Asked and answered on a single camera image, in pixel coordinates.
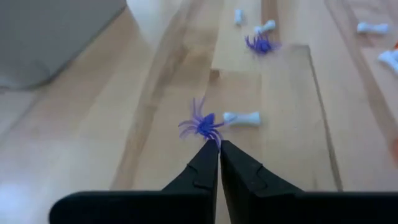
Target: wooden surface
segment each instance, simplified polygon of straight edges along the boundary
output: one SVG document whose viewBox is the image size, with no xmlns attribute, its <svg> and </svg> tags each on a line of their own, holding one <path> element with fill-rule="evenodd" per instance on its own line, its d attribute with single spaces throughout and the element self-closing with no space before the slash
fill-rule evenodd
<svg viewBox="0 0 398 224">
<path fill-rule="evenodd" d="M 398 40 L 398 2 L 127 3 L 52 83 L 0 93 L 0 223 L 45 223 L 79 190 L 161 189 L 203 145 L 177 128 L 202 96 L 218 121 L 260 111 L 262 126 L 224 137 L 304 190 L 398 190 L 398 79 L 376 61 Z M 282 48 L 259 57 L 243 37 L 268 19 Z M 357 35 L 358 21 L 392 32 Z M 229 223 L 220 185 L 216 222 Z"/>
</svg>

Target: spider leg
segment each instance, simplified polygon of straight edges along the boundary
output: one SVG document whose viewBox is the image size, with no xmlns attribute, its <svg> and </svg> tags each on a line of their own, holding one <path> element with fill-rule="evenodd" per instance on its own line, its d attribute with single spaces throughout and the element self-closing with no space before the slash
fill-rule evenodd
<svg viewBox="0 0 398 224">
<path fill-rule="evenodd" d="M 207 138 L 207 139 L 210 139 L 210 140 L 214 139 L 210 134 L 206 134 L 206 135 L 204 135 L 204 137 Z"/>
<path fill-rule="evenodd" d="M 249 41 L 249 36 L 246 36 L 244 39 L 246 40 L 246 45 L 252 46 L 252 44 Z"/>
<path fill-rule="evenodd" d="M 189 131 L 194 131 L 194 130 L 196 130 L 196 127 L 193 127 L 193 126 L 187 127 L 185 130 L 183 130 L 180 133 L 180 138 L 182 138 L 182 136 L 184 136 L 185 134 L 188 134 Z"/>
<path fill-rule="evenodd" d="M 221 127 L 224 124 L 225 124 L 224 122 L 221 122 L 220 124 L 213 124 L 213 125 L 210 126 L 210 128 L 218 128 L 218 127 Z"/>
<path fill-rule="evenodd" d="M 248 47 L 250 47 L 251 49 L 255 49 L 255 46 L 250 43 L 248 43 Z"/>
<path fill-rule="evenodd" d="M 195 120 L 201 122 L 200 117 L 197 115 L 197 109 L 196 109 L 196 105 L 195 105 L 195 98 L 192 100 L 192 118 L 194 118 Z"/>
<path fill-rule="evenodd" d="M 189 134 L 193 134 L 194 130 L 188 130 L 186 133 L 180 136 L 180 139 L 185 139 Z"/>
<path fill-rule="evenodd" d="M 217 135 L 216 135 L 215 133 L 209 133 L 209 135 L 210 135 L 214 140 L 216 140 L 217 147 L 218 147 L 218 149 L 219 149 L 219 148 L 221 147 L 221 140 L 218 139 L 218 137 L 217 137 Z"/>
<path fill-rule="evenodd" d="M 217 131 L 216 129 L 212 129 L 211 132 L 212 133 L 216 133 L 221 140 L 224 140 L 223 135 L 219 131 Z"/>
<path fill-rule="evenodd" d="M 181 127 L 181 126 L 186 125 L 186 124 L 198 125 L 199 123 L 197 123 L 195 121 L 192 121 L 192 120 L 186 120 L 186 121 L 182 121 L 178 126 Z"/>
<path fill-rule="evenodd" d="M 201 113 L 201 110 L 202 110 L 202 108 L 203 108 L 203 104 L 205 104 L 205 97 L 203 97 L 203 98 L 201 99 L 201 102 L 199 103 L 199 108 L 198 108 L 198 116 L 199 116 L 201 119 L 203 119 L 203 115 L 202 115 L 202 113 Z"/>
<path fill-rule="evenodd" d="M 197 128 L 198 126 L 196 126 L 196 125 L 191 125 L 191 126 L 187 126 L 187 127 L 185 127 L 185 129 L 191 129 L 191 128 Z"/>
</svg>

